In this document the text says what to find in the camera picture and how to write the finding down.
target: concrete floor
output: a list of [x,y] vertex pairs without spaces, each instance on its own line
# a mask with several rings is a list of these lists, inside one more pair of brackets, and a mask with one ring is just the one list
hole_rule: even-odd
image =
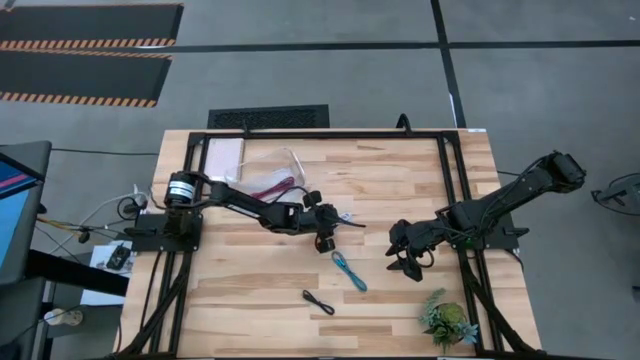
[[[149,0],[17,5],[52,2]],[[441,2],[450,41],[640,39],[640,4],[633,0]],[[178,45],[436,38],[426,0],[188,0]],[[640,284],[640,221],[598,207],[589,191],[638,171],[640,48],[452,56],[467,124],[488,129],[501,170],[518,172],[553,149],[570,152],[588,170],[582,190],[544,196],[514,213],[517,225],[532,229],[521,241],[522,258],[543,347],[637,358],[640,304],[631,284]],[[453,126],[437,50],[177,54],[156,108],[0,102],[0,143],[46,139],[55,147],[157,151],[164,130],[203,128],[209,109],[322,103],[334,127],[389,127],[400,112],[414,127]],[[146,188],[154,167],[152,157],[54,153],[44,203],[52,217],[79,221],[133,183]],[[96,222],[115,216],[106,210]],[[54,246],[38,233],[33,244]],[[90,248],[69,243],[76,253]],[[53,358],[104,355],[114,331],[105,326],[58,339]]]

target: blue cable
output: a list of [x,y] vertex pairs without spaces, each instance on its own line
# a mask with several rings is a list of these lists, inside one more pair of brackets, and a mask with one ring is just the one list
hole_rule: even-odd
[[333,259],[333,262],[336,263],[336,265],[338,265],[338,267],[342,269],[342,271],[344,271],[347,276],[349,276],[351,281],[353,281],[353,285],[355,285],[358,290],[360,290],[361,292],[367,291],[367,284],[365,284],[362,279],[360,279],[356,274],[353,273],[353,271],[351,271],[351,268],[349,268],[349,265],[347,265],[347,260],[344,258],[344,256],[342,256],[340,252],[332,252],[331,259]]

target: wooden tabletop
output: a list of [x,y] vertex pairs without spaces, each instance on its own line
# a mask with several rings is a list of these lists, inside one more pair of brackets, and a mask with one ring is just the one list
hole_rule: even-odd
[[[153,180],[162,201],[169,175],[182,169],[189,131],[167,131]],[[479,197],[500,184],[484,132],[460,130],[471,191]],[[279,140],[245,142],[244,159],[283,146]],[[341,226],[337,250],[369,290],[359,292],[350,279],[312,245],[315,235],[271,234],[255,220],[221,208],[204,213],[204,233],[189,279],[178,357],[248,356],[433,356],[441,349],[417,318],[427,297],[445,288],[444,301],[466,308],[455,253],[447,245],[435,251],[435,266],[420,283],[386,270],[388,231],[399,219],[427,220],[448,205],[436,141],[431,139],[286,140],[299,157],[308,189],[320,190],[325,202],[350,212],[365,229]],[[453,151],[448,148],[457,179]],[[457,199],[462,199],[456,181]],[[122,312],[123,345],[140,326],[156,254],[138,254]],[[504,251],[486,251],[498,307],[522,338],[540,347],[520,265]],[[148,314],[155,308],[162,263],[156,273]],[[175,269],[179,268],[177,260]],[[309,290],[335,308],[328,316],[301,297]],[[478,303],[485,347],[491,348],[486,314]],[[167,349],[170,309],[161,350]],[[459,344],[448,355],[470,355]]]

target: succulent plant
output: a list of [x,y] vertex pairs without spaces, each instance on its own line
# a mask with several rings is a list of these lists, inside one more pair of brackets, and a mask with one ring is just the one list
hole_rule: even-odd
[[464,309],[456,303],[442,304],[438,309],[440,310],[440,318],[447,324],[454,325],[467,320],[464,316]]
[[419,321],[429,326],[424,333],[432,335],[434,345],[442,346],[446,353],[451,345],[461,340],[466,344],[475,343],[478,325],[469,324],[464,309],[456,303],[436,305],[444,292],[444,289],[439,289],[429,297]]

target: black floor mat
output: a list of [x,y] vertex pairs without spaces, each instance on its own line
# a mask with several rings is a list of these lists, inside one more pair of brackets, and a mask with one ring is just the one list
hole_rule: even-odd
[[173,45],[181,4],[24,6],[0,11],[0,48]]
[[209,110],[208,129],[245,127],[249,130],[330,128],[329,105]]
[[0,50],[0,99],[153,107],[169,55],[76,50]]

